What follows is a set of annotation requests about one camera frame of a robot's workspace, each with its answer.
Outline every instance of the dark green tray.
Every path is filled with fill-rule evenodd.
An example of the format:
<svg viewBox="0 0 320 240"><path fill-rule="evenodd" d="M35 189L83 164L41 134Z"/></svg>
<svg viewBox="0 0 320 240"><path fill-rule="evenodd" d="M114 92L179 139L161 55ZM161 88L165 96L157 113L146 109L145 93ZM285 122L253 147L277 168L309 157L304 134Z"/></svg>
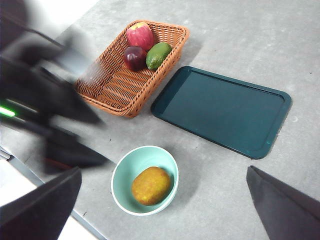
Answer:
<svg viewBox="0 0 320 240"><path fill-rule="evenodd" d="M275 89L180 68L151 106L154 116L251 159L265 157L291 106Z"/></svg>

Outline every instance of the tray rim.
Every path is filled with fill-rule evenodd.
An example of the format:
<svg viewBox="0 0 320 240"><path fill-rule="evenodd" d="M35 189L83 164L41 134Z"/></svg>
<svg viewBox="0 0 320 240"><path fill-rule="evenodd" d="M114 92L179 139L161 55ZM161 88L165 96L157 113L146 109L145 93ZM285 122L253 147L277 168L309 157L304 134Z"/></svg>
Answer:
<svg viewBox="0 0 320 240"><path fill-rule="evenodd" d="M265 138L265 141L263 142L263 145L260 149L258 150L252 150L252 151L249 151L249 152L244 152L244 151L241 151L241 150L238 150L238 149L235 149L231 146L228 146L228 145L224 145L220 142L217 142L215 140L212 140L212 139L209 139L207 137L204 137L202 136L201 134L197 134L196 132L194 131L191 131L191 130L188 130L174 122L171 122L167 119L165 119L164 117L160 117L158 116L156 113L155 113L155 106L157 104L157 102L160 100L160 98L162 97L162 95L165 93L165 91L167 90L167 88L170 87L171 85L171 82L172 80L174 80L178 74L180 74L181 71L194 71L194 72L198 72L200 74L204 74L204 75L209 75L213 78L218 78L218 79L222 79L223 81L226 81L226 82L230 82L232 84L237 84L237 85L242 85L242 86L245 86L245 87L249 87L249 88L252 88L252 89L256 89L256 90L259 90L259 91L262 91L262 92L267 92L267 93L271 93L271 94L274 94L274 95L278 95L279 97L281 97L283 99L283 104L275 118L275 120L273 121L272 125L271 125L271 128L270 128L270 131L268 133L268 135L266 136ZM242 80L238 80L238 79L235 79L235 78L232 78L232 77L228 77L228 76L224 76L224 75L220 75L220 74L217 74L217 73L213 73L213 72L209 72L209 71L206 71L206 70L203 70L203 69L199 69L199 68L196 68L196 67L192 67L192 66L183 66L181 68L179 68L175 74L172 76L172 78L169 80L169 82L167 83L167 85L163 88L163 90L160 92L160 94L156 97L156 99L153 101L150 109L151 109L151 113L156 117L156 118L159 118L167 123L170 123L176 127L179 127L183 130L186 130L187 132L189 133L192 133L196 136L199 136L203 139L206 139L212 143L215 143L215 144L218 144L222 147L225 147L227 149L230 149L234 152L237 152L239 154L242 154L250 159L254 159L254 160L259 160L259 159L262 159L264 158L266 155L268 155L268 153L271 151L271 148L277 138L277 135L278 135L278 132L280 131L288 113L289 113L289 110L292 106L292 98L290 97L290 95L284 91L281 91L281 90L277 90L277 89L273 89L273 88L270 88L270 87L266 87L266 86L261 86L261 85L257 85L257 84L254 84L254 83L250 83L250 82L245 82L245 81L242 81Z"/></svg>

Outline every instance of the brown wicker basket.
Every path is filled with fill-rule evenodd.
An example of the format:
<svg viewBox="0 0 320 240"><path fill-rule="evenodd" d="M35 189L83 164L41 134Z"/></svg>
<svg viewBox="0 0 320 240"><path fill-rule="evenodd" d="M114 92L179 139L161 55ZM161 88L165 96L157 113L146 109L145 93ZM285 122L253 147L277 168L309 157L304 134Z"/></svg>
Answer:
<svg viewBox="0 0 320 240"><path fill-rule="evenodd" d="M156 71L134 72L126 68L123 54L128 47L126 31L145 22L152 30L154 44L166 42L172 51ZM131 22L75 82L76 91L90 104L117 116L133 118L180 58L189 37L183 26L149 20Z"/></svg>

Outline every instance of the light blue bowl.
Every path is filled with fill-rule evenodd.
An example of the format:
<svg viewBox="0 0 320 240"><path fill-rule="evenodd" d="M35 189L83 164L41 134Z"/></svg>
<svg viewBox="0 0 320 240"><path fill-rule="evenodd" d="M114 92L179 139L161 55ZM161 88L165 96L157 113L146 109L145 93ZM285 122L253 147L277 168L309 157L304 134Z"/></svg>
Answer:
<svg viewBox="0 0 320 240"><path fill-rule="evenodd" d="M164 169L171 179L169 193L161 202L145 206L132 195L134 179L145 169L156 166ZM111 179L112 196L126 213L135 216L156 214L165 209L174 199L179 182L179 171L172 155L158 146L141 146L128 152L116 165Z"/></svg>

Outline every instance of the dark red apple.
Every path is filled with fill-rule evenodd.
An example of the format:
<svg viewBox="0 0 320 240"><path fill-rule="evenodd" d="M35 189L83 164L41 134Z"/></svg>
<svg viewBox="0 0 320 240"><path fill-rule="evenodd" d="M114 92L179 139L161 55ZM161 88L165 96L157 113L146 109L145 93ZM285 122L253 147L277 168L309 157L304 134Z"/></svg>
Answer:
<svg viewBox="0 0 320 240"><path fill-rule="evenodd" d="M129 46L139 46L148 51L154 45L154 36L147 23L141 21L126 30Z"/></svg>
<svg viewBox="0 0 320 240"><path fill-rule="evenodd" d="M140 46L128 46L123 54L126 67L133 71L139 71L147 67L146 57L146 51Z"/></svg>

